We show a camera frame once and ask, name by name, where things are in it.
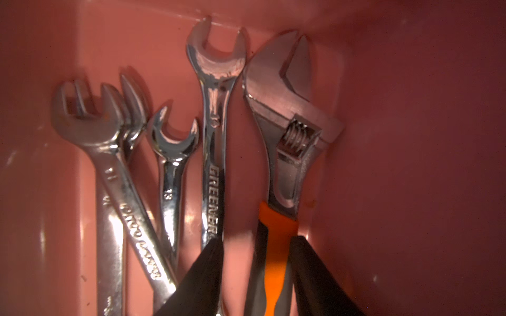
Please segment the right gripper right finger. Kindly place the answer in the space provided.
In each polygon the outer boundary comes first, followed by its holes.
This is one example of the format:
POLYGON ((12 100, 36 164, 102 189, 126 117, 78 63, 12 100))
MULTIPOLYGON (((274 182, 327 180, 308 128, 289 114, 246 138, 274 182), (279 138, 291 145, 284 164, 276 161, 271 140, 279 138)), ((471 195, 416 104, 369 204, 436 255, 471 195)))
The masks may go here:
POLYGON ((338 285, 305 237, 291 238, 289 261, 299 315, 364 314, 338 285))

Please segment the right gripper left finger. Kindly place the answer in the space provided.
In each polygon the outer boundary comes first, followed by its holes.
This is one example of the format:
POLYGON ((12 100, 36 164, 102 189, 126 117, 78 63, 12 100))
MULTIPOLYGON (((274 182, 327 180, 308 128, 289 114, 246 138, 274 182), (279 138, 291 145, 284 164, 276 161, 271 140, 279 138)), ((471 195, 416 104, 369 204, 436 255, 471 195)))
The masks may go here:
POLYGON ((156 315, 216 315, 220 300, 224 247, 213 239, 156 315))

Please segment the pink plastic storage box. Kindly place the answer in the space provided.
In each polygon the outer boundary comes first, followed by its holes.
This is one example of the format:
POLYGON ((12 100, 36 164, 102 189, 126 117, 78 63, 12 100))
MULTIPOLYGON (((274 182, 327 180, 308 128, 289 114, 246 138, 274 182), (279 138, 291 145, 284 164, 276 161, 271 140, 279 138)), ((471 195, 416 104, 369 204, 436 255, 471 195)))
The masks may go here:
POLYGON ((182 138, 188 33, 312 42, 312 102, 345 126, 306 178, 305 235, 369 315, 505 314, 504 1, 2 1, 1 314, 96 315, 94 168, 50 123, 63 80, 130 68, 182 138))

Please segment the small chrome combination wrench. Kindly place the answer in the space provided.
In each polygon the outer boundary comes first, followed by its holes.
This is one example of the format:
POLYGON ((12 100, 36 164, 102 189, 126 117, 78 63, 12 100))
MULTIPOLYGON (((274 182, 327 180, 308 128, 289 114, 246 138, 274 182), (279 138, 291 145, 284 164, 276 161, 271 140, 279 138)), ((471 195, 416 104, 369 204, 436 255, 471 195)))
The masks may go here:
POLYGON ((163 131, 169 108, 158 109, 147 126, 148 143, 158 160, 159 171, 159 238, 170 266, 176 270, 179 263, 181 240, 181 198, 183 175, 188 158, 199 142, 200 129, 193 119, 188 136, 175 139, 163 131))

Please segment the orange handled adjustable wrench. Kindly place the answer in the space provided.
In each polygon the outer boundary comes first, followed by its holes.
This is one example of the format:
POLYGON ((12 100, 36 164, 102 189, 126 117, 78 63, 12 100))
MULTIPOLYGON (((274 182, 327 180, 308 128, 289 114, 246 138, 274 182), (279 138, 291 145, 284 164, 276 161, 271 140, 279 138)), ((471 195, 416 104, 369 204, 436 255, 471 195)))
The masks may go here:
POLYGON ((305 176, 343 131, 343 125, 312 105, 310 48, 292 30, 259 49, 243 72, 242 88, 267 153, 268 191, 260 204, 245 315, 291 312, 291 239, 305 176))

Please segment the large chrome wrench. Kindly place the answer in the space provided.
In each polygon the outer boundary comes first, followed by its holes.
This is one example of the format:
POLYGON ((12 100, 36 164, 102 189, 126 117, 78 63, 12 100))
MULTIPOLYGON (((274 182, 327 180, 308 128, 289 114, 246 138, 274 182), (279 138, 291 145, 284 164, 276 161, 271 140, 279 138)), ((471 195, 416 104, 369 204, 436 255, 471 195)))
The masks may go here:
MULTIPOLYGON (((129 161, 147 125, 147 101, 126 71, 120 73, 120 82, 126 103, 124 113, 130 117, 123 133, 124 157, 129 161)), ((100 179, 96 180, 96 242, 97 313, 125 315, 125 233, 100 179)))

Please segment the chrome end wrench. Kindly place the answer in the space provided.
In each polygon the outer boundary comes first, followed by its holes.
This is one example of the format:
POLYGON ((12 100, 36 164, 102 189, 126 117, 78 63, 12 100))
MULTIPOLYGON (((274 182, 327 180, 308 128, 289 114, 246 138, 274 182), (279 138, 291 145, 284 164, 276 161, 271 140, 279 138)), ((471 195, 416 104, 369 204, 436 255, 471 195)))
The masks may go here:
POLYGON ((120 80, 121 91, 101 84, 102 112, 98 115, 88 113, 93 100, 81 82, 59 84, 50 117, 57 133, 84 151, 94 164, 154 291, 153 311, 158 312, 175 293, 177 282, 125 159, 126 138, 131 134, 140 137, 141 125, 147 121, 146 98, 130 76, 123 74, 120 80))

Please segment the long chrome combination wrench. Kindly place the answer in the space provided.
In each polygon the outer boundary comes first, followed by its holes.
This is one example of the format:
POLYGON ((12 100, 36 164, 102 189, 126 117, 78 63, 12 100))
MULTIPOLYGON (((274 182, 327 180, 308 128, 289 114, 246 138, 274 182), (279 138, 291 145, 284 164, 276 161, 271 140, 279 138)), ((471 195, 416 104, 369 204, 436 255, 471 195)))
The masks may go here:
POLYGON ((203 97, 203 171, 201 249, 223 239, 225 218, 225 164, 227 107, 238 77, 246 65, 246 39, 237 32, 233 51, 220 57, 206 49, 212 18, 195 24, 187 38, 187 57, 201 85, 203 97))

